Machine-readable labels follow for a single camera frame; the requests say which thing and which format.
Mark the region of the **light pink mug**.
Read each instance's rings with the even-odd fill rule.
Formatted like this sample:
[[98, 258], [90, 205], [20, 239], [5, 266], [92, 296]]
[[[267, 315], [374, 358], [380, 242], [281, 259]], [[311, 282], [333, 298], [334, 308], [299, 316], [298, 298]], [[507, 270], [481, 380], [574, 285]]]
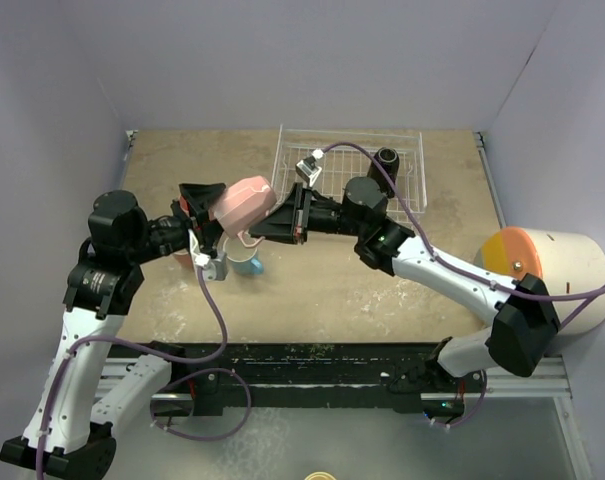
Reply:
[[265, 219], [276, 205], [277, 196], [263, 176], [244, 178], [226, 188], [209, 209], [229, 238], [237, 238], [245, 248], [257, 247], [263, 237], [245, 239], [251, 226]]

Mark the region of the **blue cup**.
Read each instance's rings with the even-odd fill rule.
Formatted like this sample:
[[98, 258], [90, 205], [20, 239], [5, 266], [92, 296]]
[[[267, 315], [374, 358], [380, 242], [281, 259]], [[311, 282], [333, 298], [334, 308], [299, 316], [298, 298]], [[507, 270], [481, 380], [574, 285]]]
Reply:
[[223, 250], [235, 273], [244, 276], [264, 273], [264, 266], [256, 247], [245, 247], [237, 237], [227, 237], [223, 243]]

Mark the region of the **salmon pink mug with handle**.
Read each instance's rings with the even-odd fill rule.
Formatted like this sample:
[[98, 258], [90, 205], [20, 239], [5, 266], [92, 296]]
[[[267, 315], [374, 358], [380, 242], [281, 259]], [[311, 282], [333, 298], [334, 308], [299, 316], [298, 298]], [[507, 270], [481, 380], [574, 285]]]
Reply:
[[183, 271], [194, 272], [193, 262], [190, 253], [187, 250], [175, 252], [172, 258], [178, 263]]

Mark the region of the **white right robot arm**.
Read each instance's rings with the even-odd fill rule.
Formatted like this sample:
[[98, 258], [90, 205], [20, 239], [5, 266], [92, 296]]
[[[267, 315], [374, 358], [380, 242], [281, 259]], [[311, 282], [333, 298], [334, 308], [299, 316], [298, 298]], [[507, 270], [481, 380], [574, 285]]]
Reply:
[[427, 366], [428, 383], [449, 391], [462, 377], [501, 367], [529, 377], [560, 329], [545, 283], [527, 274], [517, 280], [483, 270], [438, 249], [386, 213], [388, 199], [368, 177], [350, 179], [340, 202], [297, 183], [253, 237], [303, 244], [311, 232], [353, 236], [354, 251], [373, 270], [417, 282], [464, 306], [486, 328], [441, 341]]

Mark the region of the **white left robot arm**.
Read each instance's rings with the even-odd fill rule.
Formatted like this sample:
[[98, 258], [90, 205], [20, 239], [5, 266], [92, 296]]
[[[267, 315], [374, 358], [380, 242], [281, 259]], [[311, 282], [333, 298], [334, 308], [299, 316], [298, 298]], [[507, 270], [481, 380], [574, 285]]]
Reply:
[[153, 393], [184, 387], [182, 353], [145, 347], [120, 384], [95, 399], [111, 346], [144, 281], [142, 265], [197, 244], [212, 252], [222, 228], [210, 210], [225, 189], [223, 183], [182, 184], [171, 214], [154, 220], [126, 190], [94, 201], [90, 235], [67, 278], [60, 341], [41, 399], [24, 432], [3, 443], [2, 462], [33, 470], [39, 479], [101, 479], [118, 437]]

